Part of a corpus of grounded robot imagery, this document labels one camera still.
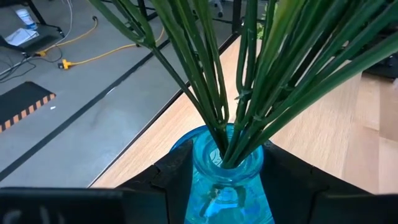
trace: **wooden table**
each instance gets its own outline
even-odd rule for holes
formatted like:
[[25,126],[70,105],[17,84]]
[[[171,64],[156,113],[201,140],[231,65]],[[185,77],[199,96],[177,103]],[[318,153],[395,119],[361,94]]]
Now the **wooden table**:
[[[237,106],[234,74],[238,52],[239,39],[221,56],[230,122],[234,121]],[[308,163],[372,193],[398,192],[398,180],[394,178],[398,172],[398,114],[394,114],[398,100],[391,100],[398,96],[390,90],[391,86],[369,77],[361,81],[358,74],[297,116],[271,140]],[[392,109],[391,105],[381,109],[381,96],[395,102]],[[201,125],[203,121],[189,99],[180,96],[93,187],[116,187],[134,177],[168,153],[181,136]]]

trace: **black floor mat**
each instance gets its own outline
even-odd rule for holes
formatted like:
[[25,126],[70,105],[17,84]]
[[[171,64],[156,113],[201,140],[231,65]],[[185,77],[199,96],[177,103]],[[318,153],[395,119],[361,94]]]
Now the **black floor mat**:
[[0,133],[54,98],[54,93],[32,82],[0,95]]

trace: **blue glass vase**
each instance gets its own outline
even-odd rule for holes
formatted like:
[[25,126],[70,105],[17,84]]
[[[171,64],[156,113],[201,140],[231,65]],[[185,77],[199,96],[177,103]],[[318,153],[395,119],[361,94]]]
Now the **blue glass vase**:
[[[229,124],[229,139],[232,133]],[[184,135],[172,150],[187,139],[193,140],[193,178],[185,223],[274,223],[259,175],[264,160],[261,147],[237,168],[223,169],[206,126]]]

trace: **orange and black hazard stripe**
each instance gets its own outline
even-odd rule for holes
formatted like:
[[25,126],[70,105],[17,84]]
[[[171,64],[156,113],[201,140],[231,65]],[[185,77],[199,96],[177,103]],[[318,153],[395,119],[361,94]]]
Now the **orange and black hazard stripe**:
[[52,100],[54,98],[55,98],[55,94],[51,93],[51,94],[43,97],[42,99],[36,101],[36,103],[34,103],[33,105],[30,105],[28,108],[22,110],[20,113],[16,114],[11,119],[4,122],[3,124],[0,124],[0,133],[5,131],[7,128],[10,128],[12,125],[18,123],[20,120],[22,120],[26,116],[30,115],[35,110],[39,109],[44,104],[48,103],[50,100]]

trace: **gray floor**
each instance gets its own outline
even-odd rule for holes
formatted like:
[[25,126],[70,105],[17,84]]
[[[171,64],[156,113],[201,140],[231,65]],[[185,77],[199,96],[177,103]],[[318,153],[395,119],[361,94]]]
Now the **gray floor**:
[[[67,5],[61,1],[34,2],[48,23],[60,26],[64,32],[68,30]],[[231,19],[231,5],[230,2],[224,4],[223,19]],[[13,11],[10,9],[0,9],[0,19],[12,17],[14,24],[18,24],[18,18],[11,14]],[[73,2],[74,23],[69,39],[90,29],[93,15],[99,18],[98,28],[88,37],[61,47],[64,58],[77,62],[130,44],[130,41],[119,34],[86,1]],[[155,35],[160,35],[162,28],[159,18],[150,23]],[[215,28],[221,44],[230,35],[231,26],[215,22]],[[0,27],[0,34],[6,35],[14,29],[15,27]],[[182,74],[172,46],[168,45],[162,51],[171,58],[176,70]],[[0,171],[60,126],[148,53],[145,48],[126,49],[67,71],[59,70],[55,64],[33,60],[32,63],[37,68],[23,77],[0,84],[0,94],[30,80],[57,95],[56,99],[0,134]],[[49,55],[50,59],[57,58],[57,54],[59,51],[54,49]],[[7,62],[7,55],[14,63],[22,58],[18,53],[0,49],[0,60]],[[7,65],[0,63],[0,66],[1,71]],[[23,65],[15,75],[21,74],[30,66]],[[177,91],[178,86],[161,64],[152,58],[1,181],[0,186],[90,185]]]

